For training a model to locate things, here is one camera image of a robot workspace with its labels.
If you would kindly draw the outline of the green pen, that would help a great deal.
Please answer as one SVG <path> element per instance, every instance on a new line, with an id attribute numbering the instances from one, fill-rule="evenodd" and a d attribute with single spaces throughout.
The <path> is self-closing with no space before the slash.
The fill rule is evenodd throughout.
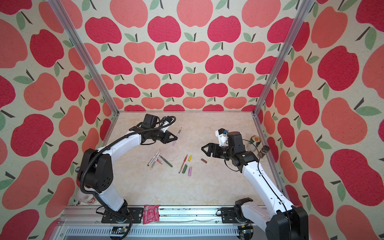
<path id="1" fill-rule="evenodd" d="M 171 168 L 173 167 L 173 165 L 168 161 L 166 160 L 163 156 L 160 155 L 160 158 L 168 165 L 170 166 Z"/>

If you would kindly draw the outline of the pink pen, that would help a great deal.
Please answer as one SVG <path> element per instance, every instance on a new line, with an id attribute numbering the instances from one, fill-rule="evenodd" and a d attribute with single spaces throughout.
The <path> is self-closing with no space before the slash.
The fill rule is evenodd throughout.
<path id="1" fill-rule="evenodd" d="M 173 142 L 172 146 L 175 145 L 176 141 L 177 141 L 178 138 L 179 138 L 179 135 L 180 135 L 181 131 L 182 131 L 182 127 L 179 129 L 179 131 L 178 131 L 178 133 L 177 133 L 177 135 L 176 135 L 176 140 Z"/>

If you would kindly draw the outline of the green pen cap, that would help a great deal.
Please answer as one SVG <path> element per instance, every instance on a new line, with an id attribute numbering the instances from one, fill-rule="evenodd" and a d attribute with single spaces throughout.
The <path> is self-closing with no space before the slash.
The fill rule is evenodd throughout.
<path id="1" fill-rule="evenodd" d="M 186 171 L 187 171 L 187 168 L 188 168 L 188 165 L 184 165 L 184 167 L 183 167 L 183 170 L 182 170 L 182 173 L 183 173 L 183 174 L 185 174 L 185 173 L 186 173 Z"/>

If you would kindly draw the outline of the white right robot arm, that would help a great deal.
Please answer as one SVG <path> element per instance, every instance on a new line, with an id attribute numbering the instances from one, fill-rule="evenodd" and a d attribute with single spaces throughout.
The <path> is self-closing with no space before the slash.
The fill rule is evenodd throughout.
<path id="1" fill-rule="evenodd" d="M 202 147 L 208 156 L 230 160 L 251 182 L 266 210 L 252 202 L 240 205 L 242 221 L 251 221 L 263 229 L 268 240 L 308 240 L 309 220 L 303 207 L 296 207 L 265 173 L 259 159 L 244 146 L 229 147 L 209 143 Z"/>

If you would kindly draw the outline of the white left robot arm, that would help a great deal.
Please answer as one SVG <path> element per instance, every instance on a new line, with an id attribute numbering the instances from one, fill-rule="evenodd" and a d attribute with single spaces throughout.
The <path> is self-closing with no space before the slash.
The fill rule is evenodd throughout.
<path id="1" fill-rule="evenodd" d="M 134 126 L 111 144 L 97 150 L 86 150 L 78 172 L 81 192 L 93 195 L 109 213 L 127 219 L 127 202 L 113 185 L 113 164 L 132 148 L 143 145 L 146 140 L 160 141 L 163 144 L 177 140 L 168 131 L 170 125 L 166 123 L 157 128 Z"/>

